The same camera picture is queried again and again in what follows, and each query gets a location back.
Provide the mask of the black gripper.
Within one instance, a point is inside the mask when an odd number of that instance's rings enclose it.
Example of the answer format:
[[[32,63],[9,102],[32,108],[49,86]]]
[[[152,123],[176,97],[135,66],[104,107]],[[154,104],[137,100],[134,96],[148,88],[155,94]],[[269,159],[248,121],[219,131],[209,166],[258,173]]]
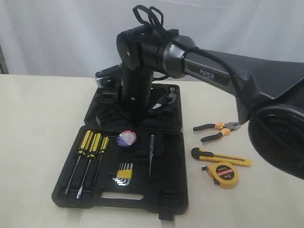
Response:
[[[96,102],[96,122],[100,127],[138,127],[146,117],[146,109],[132,99],[123,101],[117,95],[100,95]]]

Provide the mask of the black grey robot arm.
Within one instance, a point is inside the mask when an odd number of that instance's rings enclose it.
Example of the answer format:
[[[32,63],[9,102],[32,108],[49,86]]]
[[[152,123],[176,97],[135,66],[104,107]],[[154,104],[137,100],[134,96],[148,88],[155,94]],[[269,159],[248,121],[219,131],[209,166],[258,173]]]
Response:
[[[129,117],[148,111],[154,72],[189,75],[236,99],[240,124],[274,167],[304,177],[304,65],[207,51],[178,30],[139,26],[121,32],[116,47],[122,63],[95,75],[100,88],[121,74],[118,104]]]

